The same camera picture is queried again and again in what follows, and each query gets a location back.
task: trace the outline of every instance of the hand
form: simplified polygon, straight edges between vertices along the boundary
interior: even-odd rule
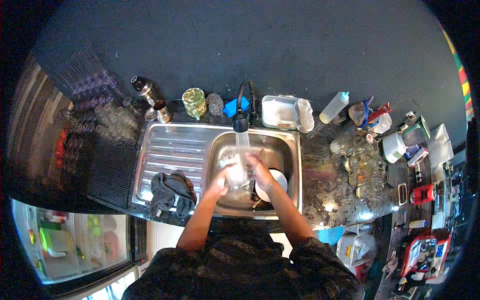
[[[253,169],[255,170],[254,179],[258,183],[258,186],[265,192],[271,190],[276,180],[273,178],[268,168],[263,164],[260,157],[257,154],[252,153],[245,153],[245,157],[247,157],[253,165]]]
[[[221,196],[224,196],[227,193],[228,187],[225,186],[225,177],[227,176],[228,168],[234,165],[235,164],[227,165],[218,172],[215,178],[213,178],[210,186],[205,190],[204,192],[205,197],[209,197],[209,198],[211,197],[215,199],[215,201],[218,201],[218,199],[220,199]]]

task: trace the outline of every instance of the green container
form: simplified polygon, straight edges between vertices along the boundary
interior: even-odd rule
[[[205,93],[198,87],[193,87],[185,91],[182,95],[183,105],[187,110],[187,114],[200,120],[200,118],[207,111],[207,104],[205,102]]]

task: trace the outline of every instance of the refrigerator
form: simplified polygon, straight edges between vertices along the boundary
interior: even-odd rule
[[[119,299],[138,279],[146,221],[67,213],[11,199],[12,217],[43,290],[58,299]]]

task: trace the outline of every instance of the gray dish towel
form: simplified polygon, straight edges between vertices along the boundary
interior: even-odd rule
[[[171,175],[158,173],[152,178],[150,190],[153,199],[150,202],[150,214],[156,216],[158,210],[169,210],[175,204],[175,195],[179,196],[176,214],[185,218],[195,208],[197,197],[193,192],[193,184],[180,171],[173,171]]]

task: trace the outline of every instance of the dark shirt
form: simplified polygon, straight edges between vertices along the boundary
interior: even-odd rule
[[[329,244],[310,238],[290,259],[282,250],[269,235],[209,239],[202,252],[161,249],[122,299],[363,298]]]

